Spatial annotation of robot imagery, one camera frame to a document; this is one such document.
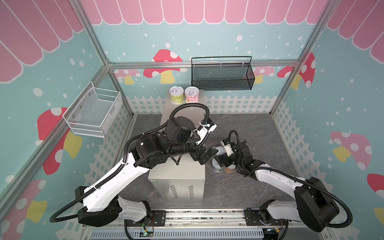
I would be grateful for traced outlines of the pink label can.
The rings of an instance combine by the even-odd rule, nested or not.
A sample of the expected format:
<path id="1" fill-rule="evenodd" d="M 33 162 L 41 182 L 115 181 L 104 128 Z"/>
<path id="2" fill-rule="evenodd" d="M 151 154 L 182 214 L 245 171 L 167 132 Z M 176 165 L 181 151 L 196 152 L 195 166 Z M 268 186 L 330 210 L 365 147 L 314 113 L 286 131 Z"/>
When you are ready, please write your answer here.
<path id="1" fill-rule="evenodd" d="M 185 89 L 186 103 L 198 103 L 200 98 L 200 90 L 196 87 L 188 87 Z"/>

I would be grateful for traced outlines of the green label can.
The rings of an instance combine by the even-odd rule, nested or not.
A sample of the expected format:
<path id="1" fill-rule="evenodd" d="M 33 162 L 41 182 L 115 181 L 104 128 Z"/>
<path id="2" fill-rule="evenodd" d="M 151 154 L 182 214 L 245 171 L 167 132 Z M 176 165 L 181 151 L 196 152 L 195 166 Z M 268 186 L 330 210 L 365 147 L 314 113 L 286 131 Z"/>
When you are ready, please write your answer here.
<path id="1" fill-rule="evenodd" d="M 181 105 L 184 98 L 184 89 L 182 87 L 172 87 L 169 89 L 171 103 L 174 105 Z"/>

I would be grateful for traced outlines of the yellow label can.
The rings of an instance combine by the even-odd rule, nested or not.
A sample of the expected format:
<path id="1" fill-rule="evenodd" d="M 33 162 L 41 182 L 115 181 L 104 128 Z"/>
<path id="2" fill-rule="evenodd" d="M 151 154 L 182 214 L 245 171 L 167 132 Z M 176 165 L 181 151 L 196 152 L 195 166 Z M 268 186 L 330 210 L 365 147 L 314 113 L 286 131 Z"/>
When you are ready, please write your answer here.
<path id="1" fill-rule="evenodd" d="M 215 160 L 223 160 L 227 157 L 227 153 L 224 147 L 219 146 L 219 147 L 213 147 L 214 150 L 217 150 L 214 159 Z"/>

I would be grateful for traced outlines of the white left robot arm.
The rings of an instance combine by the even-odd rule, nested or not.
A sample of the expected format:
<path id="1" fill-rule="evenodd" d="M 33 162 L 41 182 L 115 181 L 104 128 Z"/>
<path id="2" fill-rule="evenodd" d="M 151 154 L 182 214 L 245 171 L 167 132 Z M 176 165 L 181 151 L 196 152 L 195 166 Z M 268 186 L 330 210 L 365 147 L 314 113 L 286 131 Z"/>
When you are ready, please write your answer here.
<path id="1" fill-rule="evenodd" d="M 119 163 L 95 184 L 78 187 L 76 198 L 54 213 L 49 221 L 77 219 L 80 224 L 92 227 L 103 227 L 117 219 L 149 222 L 153 212 L 148 202 L 128 201 L 118 194 L 168 159 L 188 154 L 193 161 L 205 165 L 217 153 L 204 146 L 216 127 L 206 105 L 187 103 L 176 107 L 164 124 L 129 139 Z"/>

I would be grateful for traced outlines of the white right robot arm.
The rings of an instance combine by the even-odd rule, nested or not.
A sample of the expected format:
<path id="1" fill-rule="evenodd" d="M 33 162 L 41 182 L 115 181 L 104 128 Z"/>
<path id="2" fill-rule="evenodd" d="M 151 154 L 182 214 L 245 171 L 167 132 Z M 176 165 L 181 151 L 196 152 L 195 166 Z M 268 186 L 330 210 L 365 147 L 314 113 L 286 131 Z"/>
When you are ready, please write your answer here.
<path id="1" fill-rule="evenodd" d="M 270 199 L 260 206 L 259 215 L 263 224 L 269 224 L 272 219 L 292 220 L 321 232 L 326 227 L 346 228 L 353 222 L 349 207 L 330 193 L 321 180 L 295 177 L 253 158 L 247 142 L 240 142 L 235 130 L 230 131 L 221 145 L 226 151 L 217 158 L 221 166 L 234 165 L 245 178 L 269 184 L 293 198 L 291 202 Z"/>

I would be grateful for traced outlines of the grey metal cabinet counter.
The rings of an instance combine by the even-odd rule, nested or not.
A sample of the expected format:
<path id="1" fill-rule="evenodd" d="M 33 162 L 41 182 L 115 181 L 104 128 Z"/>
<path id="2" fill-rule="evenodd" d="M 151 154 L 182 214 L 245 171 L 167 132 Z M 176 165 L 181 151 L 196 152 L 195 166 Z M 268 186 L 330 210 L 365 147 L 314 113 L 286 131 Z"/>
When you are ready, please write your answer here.
<path id="1" fill-rule="evenodd" d="M 167 93 L 165 107 L 160 125 L 166 122 L 171 112 L 179 105 L 172 104 L 170 93 Z M 205 116 L 201 108 L 180 110 L 175 117 L 182 116 L 190 119 L 195 127 Z M 202 202 L 204 196 L 205 165 L 195 162 L 189 154 L 182 156 L 179 165 L 169 158 L 164 164 L 159 164 L 149 171 L 151 181 L 164 202 Z"/>

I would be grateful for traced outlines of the grey label can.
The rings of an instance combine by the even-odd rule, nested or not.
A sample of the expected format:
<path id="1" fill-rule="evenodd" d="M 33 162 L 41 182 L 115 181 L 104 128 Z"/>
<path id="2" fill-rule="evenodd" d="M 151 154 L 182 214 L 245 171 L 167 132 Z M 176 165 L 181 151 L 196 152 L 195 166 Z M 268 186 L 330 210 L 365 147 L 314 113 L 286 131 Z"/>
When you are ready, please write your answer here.
<path id="1" fill-rule="evenodd" d="M 220 166 L 216 159 L 212 159 L 212 169 L 214 172 L 219 173 L 224 169 L 224 167 Z"/>

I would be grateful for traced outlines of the brown label can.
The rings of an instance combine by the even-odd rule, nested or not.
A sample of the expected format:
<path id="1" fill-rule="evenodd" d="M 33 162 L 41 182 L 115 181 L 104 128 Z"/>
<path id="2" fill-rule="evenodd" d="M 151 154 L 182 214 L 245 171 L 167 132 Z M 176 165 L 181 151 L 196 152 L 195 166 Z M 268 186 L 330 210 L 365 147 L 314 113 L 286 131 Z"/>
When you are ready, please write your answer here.
<path id="1" fill-rule="evenodd" d="M 228 167 L 224 167 L 226 173 L 234 173 L 236 171 L 236 165 L 232 164 Z"/>

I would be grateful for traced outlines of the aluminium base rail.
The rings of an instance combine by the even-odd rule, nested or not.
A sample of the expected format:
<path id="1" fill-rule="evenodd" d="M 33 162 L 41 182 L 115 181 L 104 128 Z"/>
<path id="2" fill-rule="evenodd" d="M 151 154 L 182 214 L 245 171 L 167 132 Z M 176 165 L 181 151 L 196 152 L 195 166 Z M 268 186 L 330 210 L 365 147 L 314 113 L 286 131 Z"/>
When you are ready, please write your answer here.
<path id="1" fill-rule="evenodd" d="M 252 221 L 243 208 L 167 209 L 161 226 L 127 227 L 117 220 L 104 227 L 81 228 L 79 240 L 266 240 L 271 234 L 284 240 L 334 240 L 324 229 L 317 233 L 303 223 L 275 220 L 271 225 Z"/>

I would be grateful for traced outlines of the black mesh wall basket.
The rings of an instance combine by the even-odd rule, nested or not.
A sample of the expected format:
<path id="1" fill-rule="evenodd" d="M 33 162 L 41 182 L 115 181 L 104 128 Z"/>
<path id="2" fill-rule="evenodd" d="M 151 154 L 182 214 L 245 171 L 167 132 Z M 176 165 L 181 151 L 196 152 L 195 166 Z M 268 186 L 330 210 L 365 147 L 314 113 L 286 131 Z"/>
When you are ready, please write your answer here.
<path id="1" fill-rule="evenodd" d="M 252 57 L 194 57 L 191 58 L 191 85 L 204 91 L 251 90 L 255 75 Z"/>

